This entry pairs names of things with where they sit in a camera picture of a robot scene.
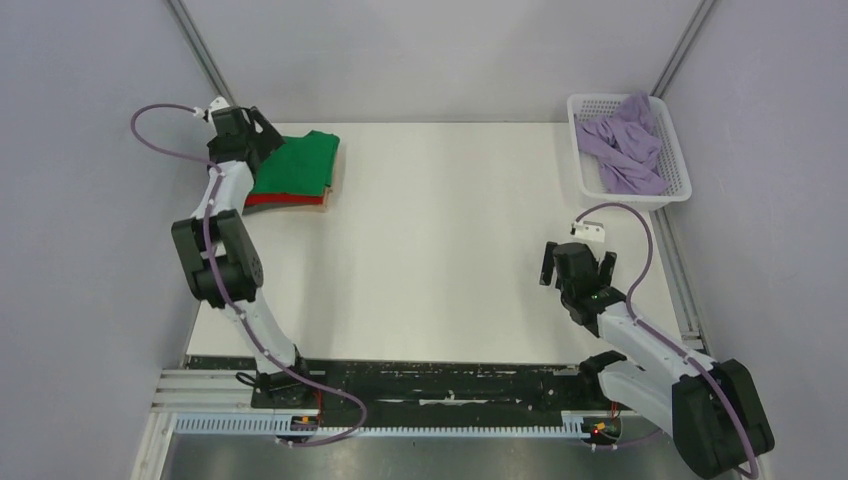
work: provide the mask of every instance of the white plastic basket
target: white plastic basket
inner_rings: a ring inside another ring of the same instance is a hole
[[[620,195],[609,193],[601,183],[600,166],[594,155],[583,153],[577,148],[577,131],[575,125],[597,117],[612,115],[618,105],[628,95],[617,94],[575,94],[568,97],[568,128],[571,131],[571,145],[574,159],[577,162],[577,187],[580,190],[580,202],[585,207],[593,207],[604,202],[621,202],[631,207],[647,211],[662,208],[671,202],[688,200],[692,195],[692,184],[689,183],[689,173],[683,162],[683,152],[677,142],[677,134],[671,123],[671,115],[665,102],[656,97],[649,97],[651,112],[654,114],[656,126],[654,135],[662,140],[662,150],[657,160],[657,170],[668,182],[668,188],[660,195]]]

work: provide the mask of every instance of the gray wall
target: gray wall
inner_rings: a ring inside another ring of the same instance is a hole
[[[236,101],[286,122],[565,120],[571,93],[653,88],[698,5],[183,1]]]
[[[196,308],[169,226],[205,183],[129,118],[212,91],[159,0],[6,0],[0,65],[0,478],[126,478]],[[203,153],[208,127],[150,117]]]
[[[722,2],[667,94],[671,209],[715,354],[751,369],[775,479],[848,470],[848,3]]]

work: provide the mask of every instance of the metal floor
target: metal floor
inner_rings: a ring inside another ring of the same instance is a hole
[[[634,419],[630,434],[651,427]],[[360,438],[293,451],[271,438],[174,435],[163,480],[696,480],[668,437],[591,453],[559,439]],[[725,474],[718,479],[737,478]]]

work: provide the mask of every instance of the black base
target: black base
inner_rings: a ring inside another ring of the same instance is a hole
[[[243,370],[255,368],[252,362],[243,358],[191,357],[187,368]],[[574,365],[316,359],[308,360],[308,364],[313,380],[351,393],[365,403],[367,427],[560,427],[563,410],[610,408],[609,401],[595,397],[586,388]],[[317,398],[309,390],[271,399],[254,393],[251,405],[316,408]],[[485,403],[434,403],[445,399]],[[354,403],[327,393],[322,400],[324,426],[348,427],[359,420],[360,411]]]

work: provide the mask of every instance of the green cloth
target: green cloth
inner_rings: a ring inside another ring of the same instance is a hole
[[[315,130],[286,141],[262,163],[250,193],[288,193],[320,197],[332,186],[339,137]]]

